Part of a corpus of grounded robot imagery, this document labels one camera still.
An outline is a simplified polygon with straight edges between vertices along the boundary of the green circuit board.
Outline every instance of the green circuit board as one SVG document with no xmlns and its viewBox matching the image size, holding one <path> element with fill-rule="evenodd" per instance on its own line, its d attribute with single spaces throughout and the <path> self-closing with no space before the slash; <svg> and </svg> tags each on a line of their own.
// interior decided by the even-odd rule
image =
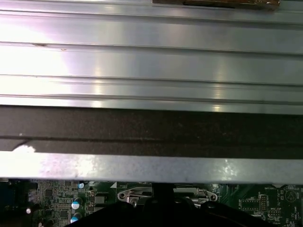
<svg viewBox="0 0 303 227">
<path fill-rule="evenodd" d="M 118 194 L 121 191 L 141 186 L 151 187 L 151 184 L 145 182 L 86 182 L 85 184 L 79 181 L 31 180 L 31 182 L 37 184 L 37 189 L 28 192 L 29 205 L 38 203 L 41 207 L 33 214 L 33 227 L 38 227 L 43 221 L 50 219 L 54 227 L 63 227 L 69 224 L 75 215 L 84 217 L 119 201 Z M 303 187 L 301 186 L 191 184 L 186 187 L 215 193 L 218 202 L 278 226 L 302 226 Z M 76 199 L 80 200 L 80 207 L 74 210 L 71 204 Z"/>
</svg>

